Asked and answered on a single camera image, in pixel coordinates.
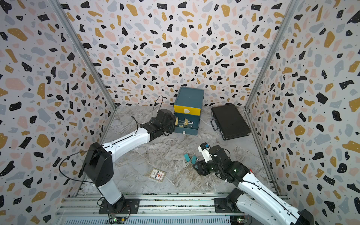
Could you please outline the yellow top drawer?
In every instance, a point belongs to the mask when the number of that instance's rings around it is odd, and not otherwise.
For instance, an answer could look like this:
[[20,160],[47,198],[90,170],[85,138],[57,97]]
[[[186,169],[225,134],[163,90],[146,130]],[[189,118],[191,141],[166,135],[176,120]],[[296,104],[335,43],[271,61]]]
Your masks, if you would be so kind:
[[173,105],[174,112],[175,113],[181,113],[181,114],[189,114],[194,116],[200,116],[201,115],[201,109],[202,107],[190,107],[190,106],[180,106],[180,105]]

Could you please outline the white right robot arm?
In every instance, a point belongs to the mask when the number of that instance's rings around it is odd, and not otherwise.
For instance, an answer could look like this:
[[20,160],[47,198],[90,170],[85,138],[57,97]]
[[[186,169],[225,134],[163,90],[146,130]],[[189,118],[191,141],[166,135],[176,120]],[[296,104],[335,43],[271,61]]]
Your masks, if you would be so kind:
[[206,142],[198,147],[203,160],[193,164],[200,176],[215,174],[233,184],[235,189],[224,199],[215,200],[221,212],[242,212],[264,225],[313,225],[314,217],[308,210],[299,210],[285,202],[241,162],[233,161],[230,152],[219,145]]

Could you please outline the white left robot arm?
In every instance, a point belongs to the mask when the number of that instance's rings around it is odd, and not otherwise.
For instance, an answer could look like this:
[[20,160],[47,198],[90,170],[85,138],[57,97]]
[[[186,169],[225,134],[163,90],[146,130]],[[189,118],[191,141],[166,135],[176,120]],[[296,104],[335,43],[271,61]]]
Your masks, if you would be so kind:
[[144,124],[137,123],[137,129],[117,140],[100,144],[93,143],[87,151],[82,169],[95,187],[112,207],[123,204],[123,194],[113,180],[113,164],[129,151],[154,139],[174,132],[176,117],[167,109],[160,109],[156,116]]

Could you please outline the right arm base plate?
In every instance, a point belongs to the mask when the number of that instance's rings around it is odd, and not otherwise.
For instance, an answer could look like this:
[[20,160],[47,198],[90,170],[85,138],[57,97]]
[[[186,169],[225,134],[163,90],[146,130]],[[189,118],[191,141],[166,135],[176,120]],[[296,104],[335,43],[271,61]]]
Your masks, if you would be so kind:
[[215,198],[214,207],[216,213],[240,213],[242,211],[236,205],[237,199]]

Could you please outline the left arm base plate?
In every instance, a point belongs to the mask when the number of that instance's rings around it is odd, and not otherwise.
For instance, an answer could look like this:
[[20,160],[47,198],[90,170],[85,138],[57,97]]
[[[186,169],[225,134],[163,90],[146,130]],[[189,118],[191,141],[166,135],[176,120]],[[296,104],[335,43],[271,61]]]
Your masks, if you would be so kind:
[[110,204],[107,200],[103,200],[98,213],[100,215],[129,215],[137,214],[140,206],[138,198],[120,198],[115,204]]

